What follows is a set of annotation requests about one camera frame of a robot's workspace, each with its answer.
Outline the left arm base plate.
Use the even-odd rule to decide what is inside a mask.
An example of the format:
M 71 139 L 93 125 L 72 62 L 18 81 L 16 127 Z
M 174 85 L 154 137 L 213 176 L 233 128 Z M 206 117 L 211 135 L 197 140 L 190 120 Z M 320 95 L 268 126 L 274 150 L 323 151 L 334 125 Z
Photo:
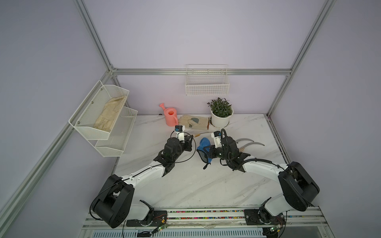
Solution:
M 167 221 L 168 212 L 166 210 L 149 211 L 143 220 L 127 220 L 126 227 L 158 227 Z

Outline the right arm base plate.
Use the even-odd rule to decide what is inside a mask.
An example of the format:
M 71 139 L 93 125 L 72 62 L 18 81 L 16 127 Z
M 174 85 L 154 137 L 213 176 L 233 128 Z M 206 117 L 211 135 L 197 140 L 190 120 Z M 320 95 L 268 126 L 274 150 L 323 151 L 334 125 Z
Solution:
M 247 225 L 284 225 L 285 217 L 282 213 L 272 216 L 266 210 L 245 209 L 244 218 Z

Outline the blue microfibre rag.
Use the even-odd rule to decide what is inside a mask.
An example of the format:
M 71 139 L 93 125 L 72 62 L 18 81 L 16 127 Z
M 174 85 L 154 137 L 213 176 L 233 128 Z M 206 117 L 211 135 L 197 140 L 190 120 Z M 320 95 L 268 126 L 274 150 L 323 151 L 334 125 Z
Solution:
M 211 164 L 215 155 L 215 146 L 211 144 L 210 140 L 206 137 L 201 139 L 199 146 L 196 149 L 201 160 L 205 163 L 203 169 L 205 170 Z

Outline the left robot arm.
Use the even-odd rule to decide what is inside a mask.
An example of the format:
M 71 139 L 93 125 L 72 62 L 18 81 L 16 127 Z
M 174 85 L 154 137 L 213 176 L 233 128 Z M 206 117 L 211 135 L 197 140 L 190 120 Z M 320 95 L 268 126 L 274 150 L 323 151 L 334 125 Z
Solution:
M 171 172 L 183 152 L 192 151 L 192 144 L 195 144 L 194 136 L 182 132 L 169 138 L 148 166 L 123 177 L 109 176 L 90 204 L 90 216 L 113 229 L 124 222 L 149 226 L 154 221 L 155 209 L 142 199 L 134 199 L 135 191 Z

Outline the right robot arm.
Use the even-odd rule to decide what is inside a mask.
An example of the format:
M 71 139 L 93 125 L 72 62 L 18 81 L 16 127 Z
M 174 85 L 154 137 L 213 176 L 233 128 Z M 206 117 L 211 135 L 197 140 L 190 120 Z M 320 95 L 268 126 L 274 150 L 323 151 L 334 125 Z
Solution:
M 306 211 L 319 194 L 320 189 L 304 167 L 298 162 L 277 164 L 267 159 L 249 158 L 237 147 L 230 136 L 214 136 L 214 145 L 204 151 L 208 159 L 218 158 L 233 171 L 260 175 L 279 183 L 281 193 L 270 197 L 257 210 L 260 224 L 269 224 L 277 216 L 295 209 Z

